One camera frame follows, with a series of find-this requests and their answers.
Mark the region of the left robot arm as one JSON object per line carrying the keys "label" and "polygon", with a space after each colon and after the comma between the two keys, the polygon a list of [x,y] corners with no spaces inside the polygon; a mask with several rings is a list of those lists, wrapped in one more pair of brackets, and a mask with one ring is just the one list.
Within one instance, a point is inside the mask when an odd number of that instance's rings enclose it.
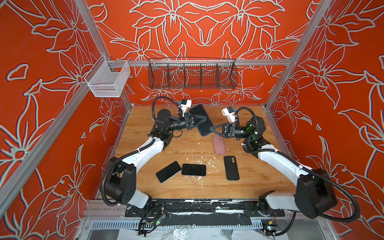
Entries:
{"label": "left robot arm", "polygon": [[206,120],[207,116],[193,113],[181,113],[180,117],[172,116],[167,109],[154,115],[149,139],[143,145],[119,158],[109,159],[100,186],[104,203],[110,207],[121,204],[138,209],[148,208],[152,198],[137,188],[137,173],[171,143],[175,131],[193,129]]}

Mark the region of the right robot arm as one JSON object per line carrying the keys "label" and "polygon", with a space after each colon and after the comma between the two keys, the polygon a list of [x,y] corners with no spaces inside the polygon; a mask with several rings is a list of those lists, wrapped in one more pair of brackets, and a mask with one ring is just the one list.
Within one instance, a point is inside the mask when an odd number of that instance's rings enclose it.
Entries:
{"label": "right robot arm", "polygon": [[[263,118],[251,117],[245,126],[234,121],[210,129],[222,138],[243,140],[242,147],[246,153],[268,163],[294,184],[294,193],[268,193],[265,196],[268,209],[290,210],[300,212],[309,219],[322,217],[341,223],[350,223],[360,217],[361,209],[355,197],[332,181],[325,170],[313,169],[293,160],[264,139],[263,134],[267,128]],[[338,204],[335,190],[339,190],[351,201],[351,216],[337,218],[326,214]]]}

